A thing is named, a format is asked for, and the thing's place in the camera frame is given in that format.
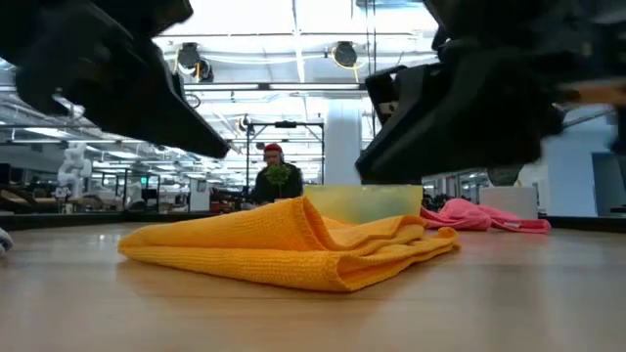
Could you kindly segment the yellow translucent plastic bin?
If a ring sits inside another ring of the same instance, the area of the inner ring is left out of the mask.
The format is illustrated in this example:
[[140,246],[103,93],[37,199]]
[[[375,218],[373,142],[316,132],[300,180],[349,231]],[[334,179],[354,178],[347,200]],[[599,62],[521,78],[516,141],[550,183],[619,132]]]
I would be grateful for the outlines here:
[[423,187],[415,185],[307,185],[304,195],[324,217],[361,224],[419,215]]

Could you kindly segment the potted plant in white pot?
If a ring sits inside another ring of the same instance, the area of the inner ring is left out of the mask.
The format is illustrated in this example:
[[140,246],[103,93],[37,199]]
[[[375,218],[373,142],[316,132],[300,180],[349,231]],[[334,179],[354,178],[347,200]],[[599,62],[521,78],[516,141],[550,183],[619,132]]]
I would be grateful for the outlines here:
[[521,186],[519,174],[523,164],[495,166],[486,169],[489,185],[479,190],[479,203],[509,212],[518,218],[538,218],[537,191],[532,186]]

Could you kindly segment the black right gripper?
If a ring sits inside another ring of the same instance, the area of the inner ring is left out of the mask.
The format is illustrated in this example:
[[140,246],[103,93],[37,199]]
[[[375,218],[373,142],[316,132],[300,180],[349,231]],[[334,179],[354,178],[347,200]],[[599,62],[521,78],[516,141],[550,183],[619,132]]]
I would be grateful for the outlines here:
[[381,129],[355,162],[363,181],[529,163],[567,105],[626,123],[626,0],[421,1],[438,61],[366,79]]

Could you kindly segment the white cabinet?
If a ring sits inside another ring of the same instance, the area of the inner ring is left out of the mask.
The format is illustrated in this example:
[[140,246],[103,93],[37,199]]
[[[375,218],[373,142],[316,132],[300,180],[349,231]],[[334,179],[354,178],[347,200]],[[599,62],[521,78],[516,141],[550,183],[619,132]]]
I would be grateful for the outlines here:
[[210,209],[210,187],[205,180],[191,180],[189,205],[191,212],[208,211]]

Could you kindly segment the small green bushy plant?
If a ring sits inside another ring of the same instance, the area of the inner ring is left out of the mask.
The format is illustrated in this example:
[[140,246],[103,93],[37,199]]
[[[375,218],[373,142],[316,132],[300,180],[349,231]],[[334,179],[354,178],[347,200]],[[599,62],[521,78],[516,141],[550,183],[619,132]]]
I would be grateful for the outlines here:
[[279,193],[282,192],[283,186],[288,182],[291,175],[291,169],[283,163],[270,165],[265,171],[265,177],[268,182],[277,187]]

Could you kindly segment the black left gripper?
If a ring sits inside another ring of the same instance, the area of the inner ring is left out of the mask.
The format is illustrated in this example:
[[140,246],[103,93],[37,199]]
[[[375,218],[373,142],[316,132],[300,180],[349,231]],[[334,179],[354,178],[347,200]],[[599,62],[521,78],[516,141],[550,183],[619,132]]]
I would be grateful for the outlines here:
[[36,110],[65,114],[63,97],[108,133],[223,158],[153,41],[192,13],[189,0],[0,0],[0,58]]

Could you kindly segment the black distant rig frame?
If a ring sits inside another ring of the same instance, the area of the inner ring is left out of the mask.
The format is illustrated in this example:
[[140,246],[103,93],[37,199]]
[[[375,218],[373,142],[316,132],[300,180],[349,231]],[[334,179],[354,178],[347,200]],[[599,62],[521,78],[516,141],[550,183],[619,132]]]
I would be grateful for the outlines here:
[[304,127],[321,145],[321,160],[320,160],[320,182],[325,181],[325,161],[326,161],[326,130],[323,122],[296,122],[296,121],[275,121],[275,122],[248,122],[245,127],[246,135],[246,186],[249,186],[250,176],[250,145],[251,143],[264,132],[267,127],[274,127],[276,129],[295,129],[297,127]]

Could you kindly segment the person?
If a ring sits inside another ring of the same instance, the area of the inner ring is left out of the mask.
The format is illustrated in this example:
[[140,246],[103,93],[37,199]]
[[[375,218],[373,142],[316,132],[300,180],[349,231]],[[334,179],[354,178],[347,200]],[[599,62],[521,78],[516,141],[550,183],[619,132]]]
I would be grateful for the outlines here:
[[[264,147],[263,159],[266,163],[255,178],[255,184],[251,192],[251,199],[256,204],[267,204],[283,198],[297,198],[303,193],[303,179],[301,170],[284,159],[282,148],[278,144],[269,144]],[[265,177],[265,171],[273,164],[286,164],[291,169],[288,182],[279,193],[277,187],[271,185]]]

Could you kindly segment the dark hanging ceiling fixture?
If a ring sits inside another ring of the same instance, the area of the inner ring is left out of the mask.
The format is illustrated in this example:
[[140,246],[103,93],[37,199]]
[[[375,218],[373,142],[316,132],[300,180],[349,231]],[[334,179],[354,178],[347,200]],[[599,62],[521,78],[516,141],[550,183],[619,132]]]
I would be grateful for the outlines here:
[[176,54],[175,68],[197,82],[212,82],[214,80],[212,66],[201,57],[198,47],[199,44],[195,42],[183,43]]

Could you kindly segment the pink microfiber towel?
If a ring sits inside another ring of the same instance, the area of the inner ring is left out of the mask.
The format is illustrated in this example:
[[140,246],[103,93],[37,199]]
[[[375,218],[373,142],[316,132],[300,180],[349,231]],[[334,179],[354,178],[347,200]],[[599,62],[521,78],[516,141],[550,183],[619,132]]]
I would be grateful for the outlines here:
[[438,211],[421,209],[420,216],[429,229],[443,227],[461,231],[488,231],[490,229],[506,232],[548,234],[551,224],[544,219],[522,219],[507,211],[477,205],[462,198],[452,198],[445,202]]

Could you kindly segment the white building column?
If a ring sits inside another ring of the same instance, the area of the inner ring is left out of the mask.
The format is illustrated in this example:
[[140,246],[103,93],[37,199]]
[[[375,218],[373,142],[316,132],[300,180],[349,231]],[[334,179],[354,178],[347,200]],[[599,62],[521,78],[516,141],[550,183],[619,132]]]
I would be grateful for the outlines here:
[[329,100],[325,129],[325,183],[359,185],[354,163],[361,153],[362,111],[356,100]]

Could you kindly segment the orange microfiber towel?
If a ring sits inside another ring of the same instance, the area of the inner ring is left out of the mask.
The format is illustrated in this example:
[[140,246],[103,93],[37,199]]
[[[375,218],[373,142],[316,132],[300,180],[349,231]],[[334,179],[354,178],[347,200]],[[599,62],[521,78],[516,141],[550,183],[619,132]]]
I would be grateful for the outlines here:
[[308,198],[214,217],[150,225],[122,238],[132,260],[315,291],[352,292],[459,248],[455,230],[417,215],[357,225],[322,216]]

